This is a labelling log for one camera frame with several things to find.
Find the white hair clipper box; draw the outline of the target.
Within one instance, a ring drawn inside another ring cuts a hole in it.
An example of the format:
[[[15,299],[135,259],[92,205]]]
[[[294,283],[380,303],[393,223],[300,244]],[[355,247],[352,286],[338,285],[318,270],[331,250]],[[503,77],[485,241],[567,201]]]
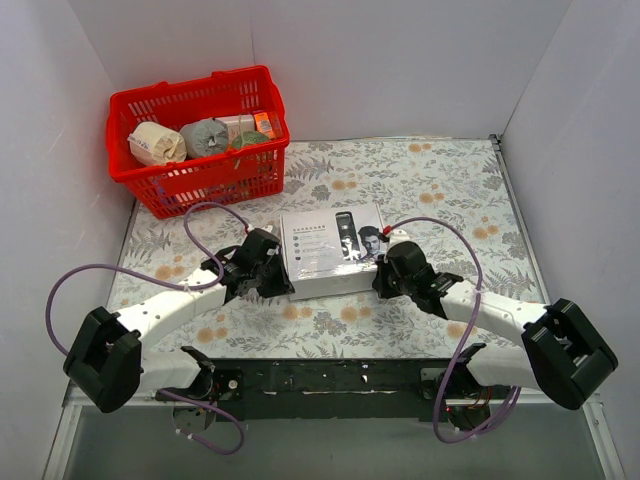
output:
[[[386,253],[379,207],[364,204],[280,216],[292,301],[368,291]]]

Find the red plastic shopping basket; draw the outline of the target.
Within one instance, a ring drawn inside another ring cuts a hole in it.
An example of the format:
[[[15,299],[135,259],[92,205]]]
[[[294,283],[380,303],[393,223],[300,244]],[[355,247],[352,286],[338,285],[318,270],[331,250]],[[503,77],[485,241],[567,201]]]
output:
[[[179,130],[205,118],[259,113],[267,114],[275,133],[266,143],[152,167],[130,152],[128,137],[143,121]],[[109,174],[158,219],[181,216],[202,201],[232,204],[278,194],[290,143],[285,113],[280,91],[264,65],[115,93],[106,121]]]

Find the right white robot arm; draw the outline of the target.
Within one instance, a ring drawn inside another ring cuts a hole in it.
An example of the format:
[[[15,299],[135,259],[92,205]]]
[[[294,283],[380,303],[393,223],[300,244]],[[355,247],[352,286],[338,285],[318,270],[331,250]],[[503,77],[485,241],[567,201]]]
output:
[[[427,314],[514,344],[497,353],[478,348],[457,361],[452,383],[464,397],[489,386],[521,387],[578,410],[618,368],[613,350],[572,301],[544,305],[481,292],[459,275],[435,271],[411,240],[389,241],[376,265],[373,288],[379,298],[406,296]]]

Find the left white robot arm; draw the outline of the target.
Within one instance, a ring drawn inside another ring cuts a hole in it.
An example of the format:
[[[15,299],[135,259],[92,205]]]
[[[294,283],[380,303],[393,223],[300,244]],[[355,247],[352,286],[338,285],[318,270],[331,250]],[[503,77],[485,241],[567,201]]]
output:
[[[216,386],[212,360],[190,346],[169,353],[152,348],[195,317],[250,290],[264,298],[294,291],[280,241],[265,229],[253,229],[241,245],[219,251],[177,289],[114,313],[103,307],[91,311],[63,370],[103,413],[121,408],[139,392],[205,399]]]

